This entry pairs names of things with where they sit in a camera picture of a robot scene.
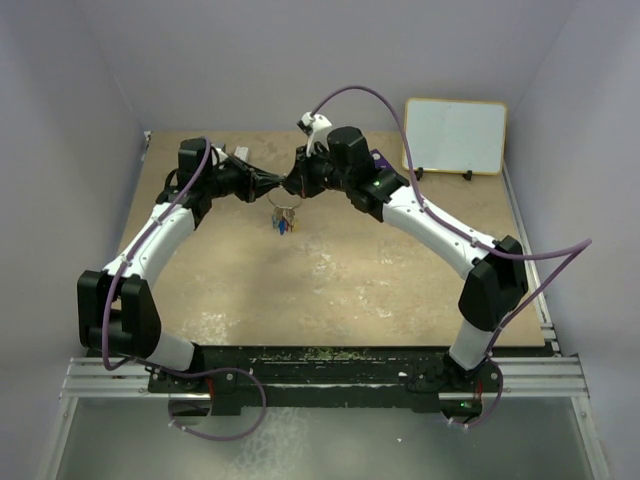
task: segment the white clip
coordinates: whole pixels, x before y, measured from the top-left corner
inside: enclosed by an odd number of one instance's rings
[[[127,254],[126,253],[121,253],[120,254],[120,264],[121,265],[126,265],[127,267],[130,267],[131,265],[133,265],[133,263],[131,263],[129,260],[127,260]]]

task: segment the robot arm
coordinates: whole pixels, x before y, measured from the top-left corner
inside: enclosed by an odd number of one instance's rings
[[[203,139],[182,142],[178,153],[178,169],[169,176],[142,230],[100,272],[85,271],[81,275],[77,290],[80,342],[83,346],[101,350],[103,313],[109,286],[132,247],[155,224],[155,229],[126,262],[118,280],[114,300],[119,298],[120,308],[111,306],[109,350],[110,353],[143,358],[173,370],[183,371],[191,366],[195,346],[162,329],[151,289],[173,252],[210,210],[212,199],[234,194],[240,200],[251,203],[283,181],[282,176],[252,167],[217,150],[217,163],[214,165],[209,156],[189,192],[165,214],[176,195],[192,178],[204,152]],[[169,181],[173,174],[177,177],[175,186],[170,185]]]
[[[446,361],[468,375],[485,359],[486,350],[502,319],[528,290],[522,260],[507,260],[476,248],[420,209],[407,179],[375,166],[362,132],[354,127],[331,129],[326,118],[305,114],[298,126],[307,134],[306,148],[296,152],[293,170],[284,186],[289,193],[315,196],[324,191],[346,193],[356,209],[379,222],[397,227],[431,249],[465,281],[458,307],[463,323]],[[505,253],[522,254],[512,237],[498,241],[477,232],[423,197],[437,217],[469,232],[475,240]]]
[[[356,209],[405,231],[456,270],[465,280],[458,302],[464,321],[445,357],[445,367],[462,376],[472,375],[484,361],[487,346],[501,320],[527,292],[524,263],[487,254],[421,212],[408,180],[394,170],[375,166],[367,141],[357,128],[333,129],[325,117],[311,118],[309,114],[298,125],[309,140],[296,150],[294,168],[286,178],[227,157],[224,152],[218,152],[220,161],[215,165],[211,158],[207,159],[192,189],[145,240],[124,270],[117,286],[121,307],[111,309],[107,327],[110,352],[145,358],[174,370],[192,368],[195,346],[162,330],[151,287],[178,245],[198,227],[213,198],[235,194],[249,203],[273,188],[284,186],[289,193],[302,198],[314,197],[327,189],[342,191]],[[203,144],[201,139],[181,144],[178,184],[166,185],[145,229],[158,223],[160,213],[192,178],[203,157]],[[483,243],[507,253],[522,253],[515,239],[507,236],[497,241],[474,232],[431,202],[425,202],[440,218],[472,232]],[[126,255],[131,245],[122,255]],[[85,272],[78,281],[80,339],[85,347],[101,349],[107,290],[121,265],[122,255],[101,272]]]

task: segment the keys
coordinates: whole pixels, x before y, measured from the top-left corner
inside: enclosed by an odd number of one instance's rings
[[[295,228],[296,211],[294,208],[274,207],[271,215],[271,222],[274,230],[278,230],[280,235],[285,232],[293,232]]]

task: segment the wooden board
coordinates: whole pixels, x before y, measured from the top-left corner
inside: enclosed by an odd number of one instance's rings
[[[124,247],[148,219],[181,140],[206,134],[227,151],[250,148],[250,161],[288,172],[300,132],[154,132]],[[369,133],[400,167],[400,138]],[[431,174],[429,199],[476,229],[516,235],[502,179]],[[272,228],[266,198],[247,205],[215,200],[198,230],[177,250],[154,288],[164,328],[200,344],[450,345],[461,324],[463,282],[415,239],[356,211],[344,194],[325,192],[298,211],[297,231]],[[526,309],[502,345],[543,344],[535,309]]]

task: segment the gray wall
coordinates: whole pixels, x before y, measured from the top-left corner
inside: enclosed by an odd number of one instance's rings
[[[508,153],[535,250],[593,237],[547,298],[619,479],[640,472],[638,86],[640,2],[580,2],[513,115]]]
[[[113,255],[142,130],[69,0],[0,2],[0,465],[33,478],[66,364],[75,282]]]
[[[575,0],[78,3],[145,128],[289,130],[349,83],[514,107]],[[334,122],[393,128],[350,95]]]

